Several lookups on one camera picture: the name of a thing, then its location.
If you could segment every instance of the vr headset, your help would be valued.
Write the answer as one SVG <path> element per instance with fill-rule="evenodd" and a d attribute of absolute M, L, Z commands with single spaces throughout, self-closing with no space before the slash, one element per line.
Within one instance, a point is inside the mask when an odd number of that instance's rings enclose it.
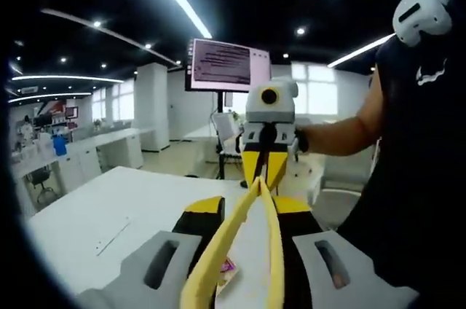
<path fill-rule="evenodd" d="M 393 15 L 393 29 L 404 44 L 415 47 L 422 32 L 433 36 L 447 34 L 453 25 L 445 6 L 449 0 L 401 0 Z"/>

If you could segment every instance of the office chair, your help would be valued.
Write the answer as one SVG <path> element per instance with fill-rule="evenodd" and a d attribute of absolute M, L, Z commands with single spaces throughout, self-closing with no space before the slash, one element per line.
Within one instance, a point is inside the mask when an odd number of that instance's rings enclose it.
<path fill-rule="evenodd" d="M 225 179 L 225 163 L 229 158 L 241 160 L 239 151 L 240 127 L 236 124 L 232 113 L 212 115 L 213 124 L 218 134 L 220 150 L 218 153 L 218 177 Z"/>
<path fill-rule="evenodd" d="M 37 204 L 40 206 L 48 206 L 59 198 L 54 189 L 44 186 L 44 181 L 48 180 L 49 177 L 50 171 L 46 167 L 40 168 L 30 174 L 30 182 L 32 183 L 33 188 L 36 189 L 36 185 L 40 185 L 42 187 L 42 190 L 36 200 Z M 52 199 L 49 201 L 47 201 L 47 193 L 52 196 Z"/>

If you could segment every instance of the window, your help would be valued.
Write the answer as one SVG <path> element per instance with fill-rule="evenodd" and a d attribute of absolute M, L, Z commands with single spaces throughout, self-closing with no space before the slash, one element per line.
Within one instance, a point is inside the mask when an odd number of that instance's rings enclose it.
<path fill-rule="evenodd" d="M 92 121 L 106 118 L 105 93 L 105 88 L 92 93 Z"/>
<path fill-rule="evenodd" d="M 294 98 L 297 114 L 338 114 L 338 89 L 334 70 L 325 66 L 292 63 L 291 74 L 298 84 Z"/>
<path fill-rule="evenodd" d="M 134 79 L 114 85 L 112 90 L 112 115 L 114 121 L 134 119 Z"/>
<path fill-rule="evenodd" d="M 307 98 L 309 114 L 338 114 L 338 88 L 335 71 L 328 67 L 308 66 Z"/>
<path fill-rule="evenodd" d="M 237 114 L 246 113 L 246 102 L 248 101 L 249 93 L 233 93 L 233 106 L 225 107 L 225 112 L 229 110 L 236 112 Z"/>

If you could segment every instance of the computer screen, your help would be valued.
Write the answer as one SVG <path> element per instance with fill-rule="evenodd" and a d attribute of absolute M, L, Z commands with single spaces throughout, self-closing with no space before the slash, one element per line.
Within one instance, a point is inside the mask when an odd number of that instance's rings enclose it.
<path fill-rule="evenodd" d="M 45 127 L 52 124 L 52 114 L 41 114 L 34 118 L 34 125 L 36 127 Z"/>
<path fill-rule="evenodd" d="M 270 78 L 270 56 L 264 50 L 210 39 L 189 43 L 187 91 L 248 92 Z"/>

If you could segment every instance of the black ceiling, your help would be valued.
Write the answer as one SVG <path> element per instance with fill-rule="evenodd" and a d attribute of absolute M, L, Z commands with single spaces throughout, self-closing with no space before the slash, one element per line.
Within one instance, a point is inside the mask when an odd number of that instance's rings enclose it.
<path fill-rule="evenodd" d="M 330 63 L 392 32 L 396 0 L 187 0 L 214 39 L 271 52 L 273 63 Z M 171 60 L 184 60 L 186 44 L 202 37 L 175 0 L 42 0 L 53 9 L 102 22 L 113 32 L 145 44 Z M 306 33 L 297 36 L 303 26 Z M 24 74 L 73 74 L 126 79 L 138 66 L 174 64 L 95 28 L 44 13 L 25 19 L 12 45 L 12 61 Z M 288 53 L 289 59 L 283 59 Z M 368 74 L 374 51 L 338 69 Z M 38 85 L 39 93 L 91 92 L 99 82 L 28 80 L 12 90 Z"/>

